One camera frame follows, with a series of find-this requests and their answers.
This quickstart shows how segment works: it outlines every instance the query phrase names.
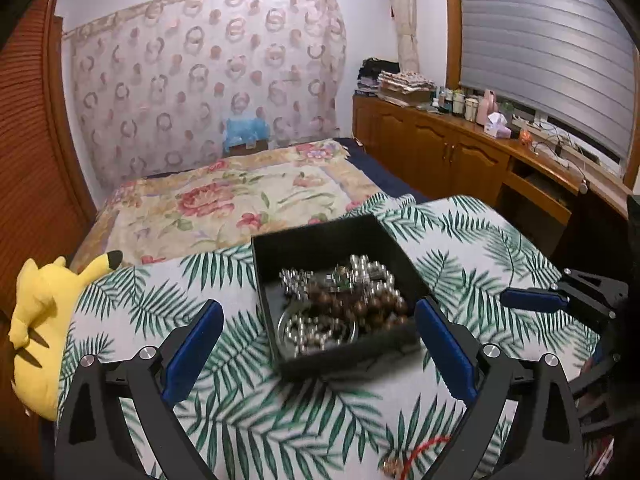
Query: table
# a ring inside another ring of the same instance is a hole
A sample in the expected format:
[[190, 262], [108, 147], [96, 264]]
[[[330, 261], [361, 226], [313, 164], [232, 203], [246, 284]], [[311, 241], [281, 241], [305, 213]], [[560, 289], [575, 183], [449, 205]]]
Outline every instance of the table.
[[[555, 353], [569, 379], [598, 337], [560, 312], [503, 308], [506, 286], [549, 286], [558, 270], [498, 213], [468, 196], [415, 205], [410, 195], [380, 193], [348, 215], [375, 214], [406, 251], [450, 320], [510, 356], [538, 360]], [[205, 300], [218, 300], [225, 328], [190, 396], [176, 413], [219, 479], [383, 478], [389, 456], [405, 460], [427, 439], [451, 434], [464, 413], [424, 346], [407, 348], [319, 376], [286, 383], [271, 368], [249, 244], [213, 253], [127, 267], [91, 284], [72, 318], [60, 377], [60, 406], [82, 355], [131, 358], [159, 346]], [[122, 400], [145, 470], [162, 478], [136, 416]], [[479, 470], [487, 473], [508, 434], [508, 402]], [[444, 444], [413, 462], [420, 478]]]

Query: wooden bead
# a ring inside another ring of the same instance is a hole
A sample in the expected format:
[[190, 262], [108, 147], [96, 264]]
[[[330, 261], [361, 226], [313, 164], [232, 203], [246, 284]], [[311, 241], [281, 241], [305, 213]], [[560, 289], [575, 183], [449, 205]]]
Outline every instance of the wooden bead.
[[319, 295], [318, 295], [318, 305], [321, 306], [330, 306], [334, 301], [334, 298], [332, 298], [332, 296], [327, 293], [322, 291]]
[[369, 300], [369, 311], [372, 314], [376, 314], [380, 312], [381, 308], [382, 308], [382, 302], [380, 301], [379, 298], [373, 297]]
[[383, 310], [387, 312], [392, 310], [394, 305], [396, 304], [396, 298], [388, 290], [382, 293], [382, 295], [380, 296], [380, 301], [382, 302]]
[[342, 301], [338, 298], [334, 299], [334, 303], [331, 306], [331, 315], [334, 317], [342, 318], [344, 315], [344, 309], [342, 308]]
[[344, 319], [346, 319], [349, 322], [355, 322], [357, 320], [357, 317], [353, 313], [353, 310], [351, 310], [350, 308], [345, 308], [344, 309]]
[[320, 293], [320, 287], [317, 283], [310, 283], [306, 286], [306, 294], [309, 296], [311, 301], [317, 301]]
[[365, 317], [367, 315], [367, 312], [369, 311], [367, 304], [364, 301], [360, 300], [356, 301], [351, 308], [353, 310], [353, 313], [357, 317]]
[[406, 304], [406, 301], [402, 296], [396, 299], [396, 314], [398, 316], [406, 316], [409, 313], [409, 305]]
[[382, 327], [382, 324], [385, 322], [385, 318], [382, 317], [382, 314], [369, 314], [367, 316], [367, 322], [371, 325], [373, 330], [377, 330]]

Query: roller shade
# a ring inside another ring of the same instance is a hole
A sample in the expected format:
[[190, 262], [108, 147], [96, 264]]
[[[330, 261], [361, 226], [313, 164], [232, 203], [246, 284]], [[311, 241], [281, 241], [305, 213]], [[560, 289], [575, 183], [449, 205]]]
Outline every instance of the roller shade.
[[463, 86], [564, 121], [626, 158], [634, 45], [606, 0], [462, 0]]

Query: yellow plush toy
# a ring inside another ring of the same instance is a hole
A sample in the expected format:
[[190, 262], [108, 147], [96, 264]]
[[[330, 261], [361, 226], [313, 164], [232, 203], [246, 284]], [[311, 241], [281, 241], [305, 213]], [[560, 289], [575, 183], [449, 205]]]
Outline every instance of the yellow plush toy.
[[89, 283], [121, 261], [121, 251], [110, 251], [75, 274], [62, 256], [41, 269], [29, 259], [18, 274], [9, 330], [16, 350], [12, 386], [22, 403], [43, 418], [56, 420], [62, 353], [76, 301]]

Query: patterned curtain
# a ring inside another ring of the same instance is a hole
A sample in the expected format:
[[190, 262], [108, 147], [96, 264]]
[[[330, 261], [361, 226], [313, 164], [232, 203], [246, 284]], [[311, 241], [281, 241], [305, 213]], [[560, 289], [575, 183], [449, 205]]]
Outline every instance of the patterned curtain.
[[155, 0], [69, 39], [76, 113], [107, 189], [214, 163], [235, 144], [335, 129], [336, 0]]

